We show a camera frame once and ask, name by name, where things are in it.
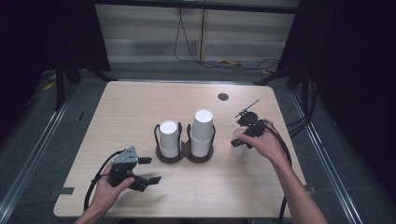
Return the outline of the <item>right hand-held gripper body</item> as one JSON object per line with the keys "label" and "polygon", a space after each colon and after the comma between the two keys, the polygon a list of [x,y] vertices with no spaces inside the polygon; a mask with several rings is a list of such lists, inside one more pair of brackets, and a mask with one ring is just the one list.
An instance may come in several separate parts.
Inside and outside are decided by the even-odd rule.
{"label": "right hand-held gripper body", "polygon": [[259,100],[256,100],[235,116],[236,123],[241,127],[245,127],[245,135],[250,137],[261,136],[267,128],[267,124],[263,119],[260,119],[255,112],[249,111],[249,109],[258,102]]}

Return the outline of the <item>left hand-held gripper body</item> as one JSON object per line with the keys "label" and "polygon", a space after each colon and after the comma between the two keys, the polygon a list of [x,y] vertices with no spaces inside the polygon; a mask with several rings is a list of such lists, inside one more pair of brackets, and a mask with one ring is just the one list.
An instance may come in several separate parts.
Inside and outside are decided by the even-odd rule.
{"label": "left hand-held gripper body", "polygon": [[116,156],[112,161],[112,168],[109,173],[110,185],[116,187],[124,179],[133,177],[133,169],[138,163],[138,156],[135,147],[124,149],[120,155]]}

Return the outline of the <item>stack of white paper cups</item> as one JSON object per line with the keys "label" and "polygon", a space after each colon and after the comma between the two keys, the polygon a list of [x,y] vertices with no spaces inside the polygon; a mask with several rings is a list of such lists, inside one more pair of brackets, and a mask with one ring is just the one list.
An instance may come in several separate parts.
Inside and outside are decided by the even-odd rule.
{"label": "stack of white paper cups", "polygon": [[208,154],[213,136],[213,114],[210,110],[201,108],[194,114],[191,125],[191,153],[195,157]]}
{"label": "stack of white paper cups", "polygon": [[173,120],[165,120],[160,124],[160,151],[165,158],[174,158],[178,149],[178,125]]}

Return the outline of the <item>dark wooden double cup holder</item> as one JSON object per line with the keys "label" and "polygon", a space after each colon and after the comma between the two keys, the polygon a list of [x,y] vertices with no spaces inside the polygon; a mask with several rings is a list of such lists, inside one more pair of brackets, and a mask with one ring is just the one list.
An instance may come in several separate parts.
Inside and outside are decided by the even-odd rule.
{"label": "dark wooden double cup holder", "polygon": [[189,124],[187,127],[187,136],[188,136],[188,141],[187,142],[180,142],[180,145],[178,148],[176,148],[176,156],[172,158],[168,158],[163,154],[163,150],[160,147],[160,137],[159,137],[159,132],[160,132],[160,124],[157,124],[154,128],[154,138],[156,142],[156,156],[157,158],[163,162],[163,163],[177,163],[181,161],[183,158],[188,159],[191,162],[194,163],[204,163],[209,161],[214,153],[214,147],[213,147],[213,142],[216,136],[216,129],[215,127],[212,127],[212,136],[209,138],[208,141],[204,141],[205,144],[205,149],[206,149],[206,154],[203,156],[197,156],[196,154],[193,154],[193,151],[198,149],[198,142],[195,141],[192,137],[192,132],[191,132],[191,125]]}

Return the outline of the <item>person's right hand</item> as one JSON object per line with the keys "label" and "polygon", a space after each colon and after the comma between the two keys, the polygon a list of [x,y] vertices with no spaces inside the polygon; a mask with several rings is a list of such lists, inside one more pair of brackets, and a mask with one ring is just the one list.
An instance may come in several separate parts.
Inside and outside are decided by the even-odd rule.
{"label": "person's right hand", "polygon": [[280,140],[275,134],[274,123],[266,119],[266,130],[259,137],[250,137],[245,134],[238,134],[236,138],[253,146],[262,156],[268,159],[273,165],[290,165],[287,154],[282,147]]}

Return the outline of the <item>person's left hand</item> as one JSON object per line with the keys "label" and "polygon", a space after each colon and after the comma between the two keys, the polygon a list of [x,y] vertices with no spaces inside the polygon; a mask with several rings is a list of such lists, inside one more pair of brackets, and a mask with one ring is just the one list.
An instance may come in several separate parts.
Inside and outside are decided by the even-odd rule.
{"label": "person's left hand", "polygon": [[134,178],[128,177],[116,187],[112,187],[109,184],[108,177],[111,168],[112,164],[109,163],[102,172],[102,176],[97,182],[95,193],[89,206],[89,210],[93,211],[97,216],[103,216],[113,206],[120,194],[134,183]]}

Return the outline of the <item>grey tape piece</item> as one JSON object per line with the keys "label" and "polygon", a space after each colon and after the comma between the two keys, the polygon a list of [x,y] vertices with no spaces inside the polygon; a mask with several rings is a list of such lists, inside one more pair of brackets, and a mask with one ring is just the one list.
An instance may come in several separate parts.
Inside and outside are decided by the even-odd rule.
{"label": "grey tape piece", "polygon": [[67,194],[71,195],[74,192],[74,188],[69,188],[69,187],[62,187],[59,189],[54,189],[50,195],[51,196],[57,196],[57,195],[62,195],[62,194]]}

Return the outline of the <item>black metal stand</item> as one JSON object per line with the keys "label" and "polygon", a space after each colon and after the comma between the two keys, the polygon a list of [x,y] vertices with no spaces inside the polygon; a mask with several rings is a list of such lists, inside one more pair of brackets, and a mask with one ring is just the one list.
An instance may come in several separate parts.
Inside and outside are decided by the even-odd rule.
{"label": "black metal stand", "polygon": [[56,63],[56,110],[60,109],[65,103],[64,79],[67,78],[71,84],[78,84],[82,80],[80,70],[84,70],[84,67],[71,59],[61,58]]}

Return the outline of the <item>black curtain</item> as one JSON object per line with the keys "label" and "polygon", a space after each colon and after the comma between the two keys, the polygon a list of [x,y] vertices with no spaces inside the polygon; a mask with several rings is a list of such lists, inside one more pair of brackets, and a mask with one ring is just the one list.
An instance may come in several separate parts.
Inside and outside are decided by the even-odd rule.
{"label": "black curtain", "polygon": [[0,138],[59,61],[110,69],[94,0],[0,0]]}
{"label": "black curtain", "polygon": [[291,65],[396,202],[396,0],[300,0],[279,66]]}

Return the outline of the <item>black frame beam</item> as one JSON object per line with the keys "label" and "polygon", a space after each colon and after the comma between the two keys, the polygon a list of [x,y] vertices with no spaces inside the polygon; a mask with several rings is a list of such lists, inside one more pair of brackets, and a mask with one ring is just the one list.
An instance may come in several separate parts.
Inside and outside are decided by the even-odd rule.
{"label": "black frame beam", "polygon": [[301,10],[298,7],[244,5],[244,4],[197,2],[197,1],[185,1],[185,0],[93,0],[93,2],[99,5],[112,5],[112,6],[171,7],[171,8],[209,9],[209,10],[223,10],[223,11],[275,13],[275,14],[298,14],[301,12]]}

